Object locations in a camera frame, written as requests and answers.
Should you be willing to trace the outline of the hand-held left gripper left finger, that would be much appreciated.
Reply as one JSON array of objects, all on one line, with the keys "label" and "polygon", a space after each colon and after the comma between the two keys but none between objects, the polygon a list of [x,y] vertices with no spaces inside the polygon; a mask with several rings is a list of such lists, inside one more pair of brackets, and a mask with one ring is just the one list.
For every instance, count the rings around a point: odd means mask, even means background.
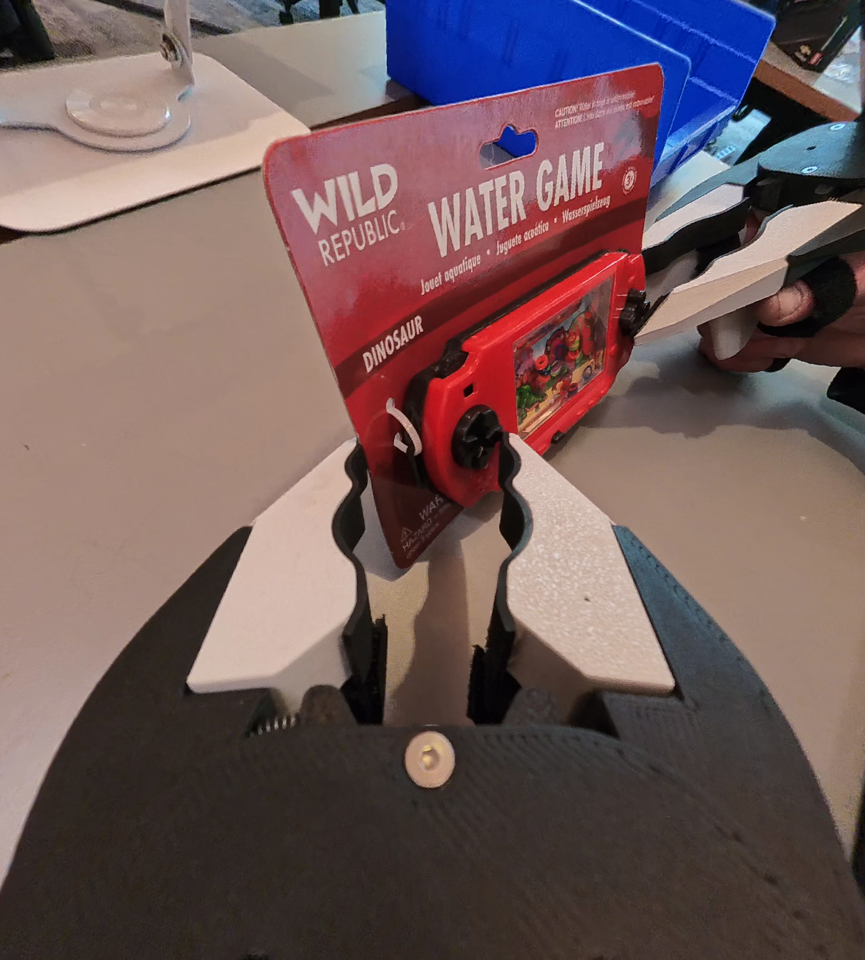
[{"label": "hand-held left gripper left finger", "polygon": [[365,452],[348,440],[255,520],[187,676],[192,692],[274,690],[292,713],[329,685],[358,722],[383,722],[388,632],[355,554],[367,484]]}]

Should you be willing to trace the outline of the red handheld toy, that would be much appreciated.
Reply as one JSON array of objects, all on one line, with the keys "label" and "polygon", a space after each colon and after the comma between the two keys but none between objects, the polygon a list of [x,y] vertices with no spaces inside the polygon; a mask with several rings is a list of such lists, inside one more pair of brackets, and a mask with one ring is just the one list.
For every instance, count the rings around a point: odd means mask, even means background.
[{"label": "red handheld toy", "polygon": [[271,208],[394,563],[611,389],[644,320],[658,64],[273,145]]}]

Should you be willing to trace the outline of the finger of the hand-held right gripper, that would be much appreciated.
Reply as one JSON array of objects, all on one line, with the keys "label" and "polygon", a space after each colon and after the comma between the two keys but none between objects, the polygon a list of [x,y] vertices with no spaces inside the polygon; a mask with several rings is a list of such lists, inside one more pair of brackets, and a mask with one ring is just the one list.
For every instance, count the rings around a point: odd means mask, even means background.
[{"label": "finger of the hand-held right gripper", "polygon": [[785,285],[787,256],[859,208],[856,202],[828,199],[788,207],[766,218],[746,246],[717,258],[697,278],[671,289],[637,336],[637,344],[710,322],[715,358],[738,354],[756,327],[751,306]]},{"label": "finger of the hand-held right gripper", "polygon": [[713,177],[691,190],[643,234],[646,289],[674,289],[736,252],[757,230],[749,186]]}]

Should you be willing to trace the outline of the black printed box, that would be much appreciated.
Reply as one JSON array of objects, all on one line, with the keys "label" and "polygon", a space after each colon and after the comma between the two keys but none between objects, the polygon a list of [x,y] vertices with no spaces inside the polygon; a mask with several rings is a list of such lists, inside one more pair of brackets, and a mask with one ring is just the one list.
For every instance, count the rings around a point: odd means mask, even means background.
[{"label": "black printed box", "polygon": [[771,41],[798,66],[822,73],[861,25],[860,1],[779,1]]}]

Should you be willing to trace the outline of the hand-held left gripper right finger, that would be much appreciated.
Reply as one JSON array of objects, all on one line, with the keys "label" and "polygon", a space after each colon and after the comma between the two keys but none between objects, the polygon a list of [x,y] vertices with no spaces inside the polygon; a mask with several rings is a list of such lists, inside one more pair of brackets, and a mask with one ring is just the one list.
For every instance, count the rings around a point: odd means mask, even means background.
[{"label": "hand-held left gripper right finger", "polygon": [[498,447],[498,571],[467,715],[498,724],[522,689],[571,719],[593,693],[667,696],[674,675],[609,516],[516,435]]}]

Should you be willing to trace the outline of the wooden side table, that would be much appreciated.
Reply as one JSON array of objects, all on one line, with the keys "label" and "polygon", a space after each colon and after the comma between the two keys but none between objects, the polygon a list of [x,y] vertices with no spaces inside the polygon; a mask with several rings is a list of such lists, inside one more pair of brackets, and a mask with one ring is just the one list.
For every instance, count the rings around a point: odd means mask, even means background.
[{"label": "wooden side table", "polygon": [[845,53],[823,72],[805,70],[769,44],[754,79],[815,114],[834,121],[854,119],[862,109],[857,53]]}]

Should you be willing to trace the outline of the blue plastic bin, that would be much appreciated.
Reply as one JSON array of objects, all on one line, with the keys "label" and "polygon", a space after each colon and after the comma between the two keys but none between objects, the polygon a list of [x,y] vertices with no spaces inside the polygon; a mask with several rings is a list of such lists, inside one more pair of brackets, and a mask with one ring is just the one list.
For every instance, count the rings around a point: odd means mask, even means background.
[{"label": "blue plastic bin", "polygon": [[726,126],[775,18],[733,1],[389,1],[389,78],[434,105],[658,64],[651,184]]}]

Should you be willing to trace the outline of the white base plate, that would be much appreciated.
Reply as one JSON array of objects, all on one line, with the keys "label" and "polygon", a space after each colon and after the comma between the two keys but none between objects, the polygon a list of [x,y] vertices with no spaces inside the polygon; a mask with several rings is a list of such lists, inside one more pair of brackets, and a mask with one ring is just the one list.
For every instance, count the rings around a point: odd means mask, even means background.
[{"label": "white base plate", "polygon": [[306,126],[209,56],[0,72],[0,226],[45,234],[257,169]]}]

